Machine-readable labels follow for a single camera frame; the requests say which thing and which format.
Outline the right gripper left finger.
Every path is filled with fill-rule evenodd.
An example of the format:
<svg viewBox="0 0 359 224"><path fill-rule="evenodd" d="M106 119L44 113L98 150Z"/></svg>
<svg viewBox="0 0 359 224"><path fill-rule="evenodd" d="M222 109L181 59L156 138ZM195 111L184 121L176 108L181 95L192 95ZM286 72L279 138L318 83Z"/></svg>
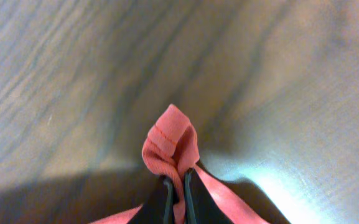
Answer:
<svg viewBox="0 0 359 224"><path fill-rule="evenodd" d="M160 176L148 200L128 224L174 224L175 188L170 178Z"/></svg>

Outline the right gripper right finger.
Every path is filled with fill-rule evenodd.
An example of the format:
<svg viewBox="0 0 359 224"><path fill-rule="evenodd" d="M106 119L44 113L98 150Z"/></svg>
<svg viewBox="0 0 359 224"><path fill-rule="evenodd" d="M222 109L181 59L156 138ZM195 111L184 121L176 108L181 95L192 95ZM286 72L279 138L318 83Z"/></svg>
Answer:
<svg viewBox="0 0 359 224"><path fill-rule="evenodd" d="M218 208L194 168L185 173L184 189L187 224L233 224Z"/></svg>

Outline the red t-shirt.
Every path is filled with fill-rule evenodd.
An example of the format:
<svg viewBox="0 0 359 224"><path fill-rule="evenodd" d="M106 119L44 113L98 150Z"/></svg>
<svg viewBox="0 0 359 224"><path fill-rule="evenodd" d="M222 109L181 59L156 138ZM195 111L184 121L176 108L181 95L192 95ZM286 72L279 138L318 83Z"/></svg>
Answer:
<svg viewBox="0 0 359 224"><path fill-rule="evenodd" d="M175 105L170 105L149 130L142 147L142 158L153 174L171 179L175 188L175 223L186 223L184 182L185 173L192 168L218 208L233 223L265 223L239 196L197 165L200 159L197 132L189 118ZM128 223L141 207L103 218L100 223Z"/></svg>

